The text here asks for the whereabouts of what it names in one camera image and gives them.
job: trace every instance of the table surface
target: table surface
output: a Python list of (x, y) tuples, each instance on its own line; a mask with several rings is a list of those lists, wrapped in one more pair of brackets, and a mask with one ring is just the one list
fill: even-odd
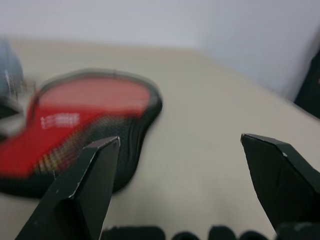
[[(275, 234), (261, 207), (241, 133), (292, 144), (320, 170), (319, 121), (193, 49), (12, 39), (25, 76), (37, 82), (83, 68), (138, 74), (155, 82), (163, 109), (143, 143), (136, 174), (112, 197), (103, 224), (161, 227), (167, 239), (212, 225), (237, 235)], [(1, 239), (14, 239), (38, 201), (0, 194)]]

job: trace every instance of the blue object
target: blue object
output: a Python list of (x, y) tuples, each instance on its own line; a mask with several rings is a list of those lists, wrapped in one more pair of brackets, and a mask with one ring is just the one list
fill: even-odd
[(24, 80), (20, 61), (8, 40), (0, 37), (0, 97), (16, 92)]

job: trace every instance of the red insole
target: red insole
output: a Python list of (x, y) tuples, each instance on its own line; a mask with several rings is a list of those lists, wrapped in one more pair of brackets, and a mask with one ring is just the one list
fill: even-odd
[(83, 78), (52, 87), (28, 114), (25, 130), (0, 145), (0, 175), (27, 177), (44, 154), (77, 129), (103, 115), (138, 117), (149, 98), (143, 85), (125, 79)]

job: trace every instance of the blurry object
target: blurry object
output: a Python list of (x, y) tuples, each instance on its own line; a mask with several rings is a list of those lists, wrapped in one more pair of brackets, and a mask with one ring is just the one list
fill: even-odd
[(7, 136), (5, 134), (3, 134), (2, 132), (0, 132), (0, 143), (6, 139), (7, 139)]
[(110, 203), (120, 141), (97, 140), (50, 186), (16, 240), (98, 240)]
[(166, 236), (157, 226), (114, 226), (103, 231), (100, 240), (166, 240)]
[(320, 173), (288, 143), (253, 134), (243, 134), (241, 142), (254, 190), (273, 228), (320, 222)]
[(0, 145), (0, 192), (42, 197), (83, 147), (110, 136), (121, 138), (113, 192), (123, 189), (161, 109), (158, 89), (133, 74), (96, 69), (49, 81), (33, 97), (23, 131)]
[(0, 97), (0, 120), (21, 113), (21, 110), (8, 97)]
[(0, 37), (0, 96), (16, 96), (24, 83), (23, 69), (9, 42)]
[(210, 229), (208, 240), (268, 240), (256, 231), (246, 231), (239, 238), (227, 226), (218, 225)]
[(172, 240), (199, 240), (199, 238), (191, 232), (184, 231), (176, 234)]
[(275, 240), (319, 240), (320, 224), (317, 222), (284, 223), (276, 230), (276, 235)]
[(310, 63), (309, 71), (294, 103), (320, 119), (320, 50)]

